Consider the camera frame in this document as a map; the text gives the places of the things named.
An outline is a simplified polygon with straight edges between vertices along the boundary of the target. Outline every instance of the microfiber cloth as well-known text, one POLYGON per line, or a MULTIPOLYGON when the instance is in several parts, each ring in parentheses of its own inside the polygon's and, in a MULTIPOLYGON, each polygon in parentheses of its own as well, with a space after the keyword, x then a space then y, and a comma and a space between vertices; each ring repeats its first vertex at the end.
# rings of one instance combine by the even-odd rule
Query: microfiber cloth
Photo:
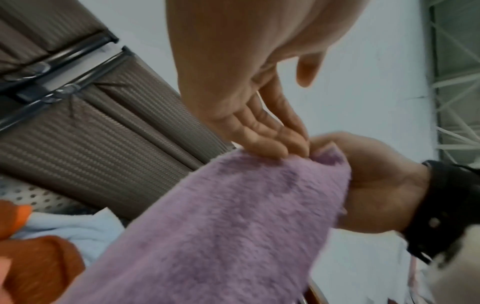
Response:
POLYGON ((125 230, 108 208, 94 215, 62 215, 33 212, 12 238, 31 239, 55 235, 73 243, 85 267, 90 266, 125 230))
POLYGON ((336 146, 311 160, 221 156, 132 222, 56 304, 292 304, 350 176, 336 146))

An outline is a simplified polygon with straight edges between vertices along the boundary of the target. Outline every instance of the black sleeve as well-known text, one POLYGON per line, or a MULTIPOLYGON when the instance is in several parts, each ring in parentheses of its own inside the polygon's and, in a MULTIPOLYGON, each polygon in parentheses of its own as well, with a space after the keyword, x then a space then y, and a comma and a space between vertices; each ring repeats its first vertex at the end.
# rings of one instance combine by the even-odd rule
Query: black sleeve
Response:
POLYGON ((408 251, 429 263, 472 224, 480 224, 480 170, 437 161, 430 168, 428 192, 403 232, 408 251))

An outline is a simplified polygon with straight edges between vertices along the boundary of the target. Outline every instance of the purple cloth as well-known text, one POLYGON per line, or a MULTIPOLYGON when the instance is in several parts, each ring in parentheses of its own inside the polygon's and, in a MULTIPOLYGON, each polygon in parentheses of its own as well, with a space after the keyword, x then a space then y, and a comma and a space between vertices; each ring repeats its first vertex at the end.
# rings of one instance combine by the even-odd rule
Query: purple cloth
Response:
POLYGON ((335 224, 351 170, 237 150, 152 205, 57 304, 291 304, 335 224))

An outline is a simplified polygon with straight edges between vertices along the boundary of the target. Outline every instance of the human hand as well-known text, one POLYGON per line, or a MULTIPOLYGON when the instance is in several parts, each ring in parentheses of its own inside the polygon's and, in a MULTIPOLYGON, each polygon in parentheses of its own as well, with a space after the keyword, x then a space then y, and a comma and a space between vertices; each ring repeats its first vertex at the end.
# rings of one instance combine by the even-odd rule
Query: human hand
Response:
POLYGON ((307 157, 307 130, 282 92, 277 63, 298 57, 297 82, 309 86, 327 48, 367 2, 167 0, 182 101, 225 140, 255 154, 307 157))
POLYGON ((427 167, 373 138, 346 132, 310 139, 312 152, 335 143, 345 154, 352 180, 347 214, 338 228, 364 233, 402 232, 423 200, 430 182, 427 167))

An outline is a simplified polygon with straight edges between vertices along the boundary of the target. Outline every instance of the wall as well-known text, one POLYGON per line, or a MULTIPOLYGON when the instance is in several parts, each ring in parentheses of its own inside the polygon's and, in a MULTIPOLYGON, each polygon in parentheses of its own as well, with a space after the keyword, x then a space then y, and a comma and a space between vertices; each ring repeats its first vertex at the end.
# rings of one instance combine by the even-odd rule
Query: wall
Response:
MULTIPOLYGON (((160 0, 81 0, 177 89, 160 0)), ((415 161, 435 158, 433 115, 418 0, 373 0, 355 27, 327 55, 313 86, 295 83, 295 65, 280 76, 310 134, 346 130, 383 140, 415 161)), ((334 231, 312 277, 330 304, 366 297, 403 302, 409 259, 395 235, 334 231)))

